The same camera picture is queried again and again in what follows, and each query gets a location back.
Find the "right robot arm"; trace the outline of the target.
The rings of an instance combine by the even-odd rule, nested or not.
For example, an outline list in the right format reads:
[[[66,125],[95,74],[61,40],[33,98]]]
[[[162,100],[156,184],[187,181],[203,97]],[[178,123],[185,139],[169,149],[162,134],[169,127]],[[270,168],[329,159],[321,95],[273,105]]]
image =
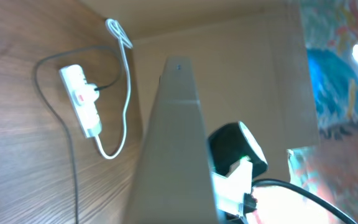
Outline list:
[[[208,137],[215,171],[227,176],[231,166],[248,158],[252,163],[252,177],[258,177],[268,170],[268,163],[250,129],[242,122],[227,123]]]

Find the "blue-screen Galaxy smartphone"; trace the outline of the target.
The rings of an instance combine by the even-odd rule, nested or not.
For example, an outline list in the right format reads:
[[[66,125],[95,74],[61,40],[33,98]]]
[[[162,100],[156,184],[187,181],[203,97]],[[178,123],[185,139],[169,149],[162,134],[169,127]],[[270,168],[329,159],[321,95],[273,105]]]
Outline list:
[[[221,223],[210,158],[191,61],[168,57],[123,223]]]

